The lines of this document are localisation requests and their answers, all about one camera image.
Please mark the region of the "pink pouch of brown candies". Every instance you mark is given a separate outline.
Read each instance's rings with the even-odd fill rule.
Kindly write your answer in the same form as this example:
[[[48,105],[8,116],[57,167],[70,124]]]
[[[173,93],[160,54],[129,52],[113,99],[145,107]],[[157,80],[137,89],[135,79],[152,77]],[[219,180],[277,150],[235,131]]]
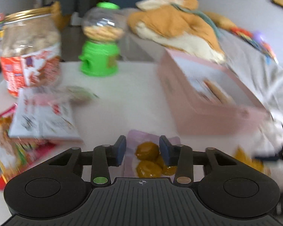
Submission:
[[[176,166],[165,164],[159,148],[159,136],[129,131],[125,152],[124,176],[130,178],[174,178]]]

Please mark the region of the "yellow snack packet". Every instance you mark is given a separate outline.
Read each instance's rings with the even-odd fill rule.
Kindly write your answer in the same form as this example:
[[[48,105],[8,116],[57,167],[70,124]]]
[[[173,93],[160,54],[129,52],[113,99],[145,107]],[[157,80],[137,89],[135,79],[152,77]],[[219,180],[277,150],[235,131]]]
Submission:
[[[236,151],[234,152],[234,158],[253,169],[270,176],[270,169],[265,167],[262,161],[252,159],[250,156],[248,156],[242,148],[239,146],[237,147]]]

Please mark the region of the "white snack packet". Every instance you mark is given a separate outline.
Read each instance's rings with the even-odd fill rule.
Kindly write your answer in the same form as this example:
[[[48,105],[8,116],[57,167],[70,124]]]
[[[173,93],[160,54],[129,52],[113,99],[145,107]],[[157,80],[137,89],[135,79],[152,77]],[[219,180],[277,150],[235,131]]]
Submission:
[[[19,140],[82,141],[75,126],[70,101],[62,99],[49,87],[19,90],[8,135]]]

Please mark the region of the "pink cardboard box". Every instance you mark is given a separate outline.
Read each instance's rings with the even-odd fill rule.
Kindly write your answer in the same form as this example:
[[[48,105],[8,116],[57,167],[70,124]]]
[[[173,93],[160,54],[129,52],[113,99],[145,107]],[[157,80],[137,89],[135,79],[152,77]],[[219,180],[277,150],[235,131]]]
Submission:
[[[182,135],[251,133],[269,118],[261,102],[224,66],[165,50],[157,74]]]

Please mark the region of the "small green-brown snack packet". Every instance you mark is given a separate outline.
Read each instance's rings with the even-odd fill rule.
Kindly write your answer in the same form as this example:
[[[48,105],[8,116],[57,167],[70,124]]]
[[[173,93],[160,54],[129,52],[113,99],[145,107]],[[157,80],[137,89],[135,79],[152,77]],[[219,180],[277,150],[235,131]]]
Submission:
[[[80,86],[65,86],[61,89],[60,97],[63,100],[74,103],[82,103],[99,98],[89,89]]]

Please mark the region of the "grey sofa cover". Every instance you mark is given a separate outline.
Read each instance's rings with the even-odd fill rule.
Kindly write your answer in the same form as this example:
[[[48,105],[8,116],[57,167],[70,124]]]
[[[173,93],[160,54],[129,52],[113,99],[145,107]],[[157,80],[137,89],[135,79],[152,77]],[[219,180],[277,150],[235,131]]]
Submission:
[[[220,30],[219,43],[226,55],[226,66],[256,96],[268,111],[268,117],[256,130],[250,144],[239,147],[250,156],[269,156],[283,146],[283,68],[237,36]],[[283,191],[283,161],[263,162],[270,177]]]

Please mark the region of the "red snack packet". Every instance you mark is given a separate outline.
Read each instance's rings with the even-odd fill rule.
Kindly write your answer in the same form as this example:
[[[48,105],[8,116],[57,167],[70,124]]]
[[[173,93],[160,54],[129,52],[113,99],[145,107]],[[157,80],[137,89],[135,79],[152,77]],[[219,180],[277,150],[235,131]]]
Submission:
[[[56,145],[45,141],[14,141],[8,136],[16,105],[0,114],[0,190],[8,181],[43,158]]]

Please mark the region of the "colourful toy pile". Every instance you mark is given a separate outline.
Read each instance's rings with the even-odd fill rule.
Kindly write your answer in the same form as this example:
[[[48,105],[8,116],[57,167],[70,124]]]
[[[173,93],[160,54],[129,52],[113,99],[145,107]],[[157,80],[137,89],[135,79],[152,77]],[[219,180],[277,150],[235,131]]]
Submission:
[[[238,36],[240,39],[243,39],[245,42],[250,44],[256,50],[260,51],[266,56],[267,64],[270,64],[271,60],[274,60],[276,64],[279,64],[277,56],[272,49],[272,47],[263,39],[263,36],[260,32],[250,32],[239,27],[230,28],[230,32]]]

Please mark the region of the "green gumball dispenser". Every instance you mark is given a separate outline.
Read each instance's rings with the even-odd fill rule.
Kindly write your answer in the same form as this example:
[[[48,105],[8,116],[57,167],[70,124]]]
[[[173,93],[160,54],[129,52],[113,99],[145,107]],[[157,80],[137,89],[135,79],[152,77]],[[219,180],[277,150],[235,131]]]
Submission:
[[[82,30],[87,40],[82,53],[80,70],[88,76],[109,76],[118,71],[119,41],[123,27],[117,21],[119,6],[100,2],[83,17]]]

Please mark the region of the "orange and cream blanket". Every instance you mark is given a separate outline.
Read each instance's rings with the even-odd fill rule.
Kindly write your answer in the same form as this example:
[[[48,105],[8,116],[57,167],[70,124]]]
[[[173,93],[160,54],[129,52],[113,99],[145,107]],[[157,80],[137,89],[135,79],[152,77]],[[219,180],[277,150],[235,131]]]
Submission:
[[[217,64],[225,61],[219,29],[198,10],[198,0],[142,0],[136,6],[127,24],[140,38]]]

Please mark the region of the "plastic jar of biscuits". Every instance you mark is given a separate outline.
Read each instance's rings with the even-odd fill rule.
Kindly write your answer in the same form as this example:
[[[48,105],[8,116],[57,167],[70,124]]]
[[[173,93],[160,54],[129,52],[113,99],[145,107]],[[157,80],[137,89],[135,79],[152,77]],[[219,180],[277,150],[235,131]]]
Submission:
[[[7,91],[54,85],[61,69],[61,36],[50,7],[25,10],[5,18],[0,65]]]

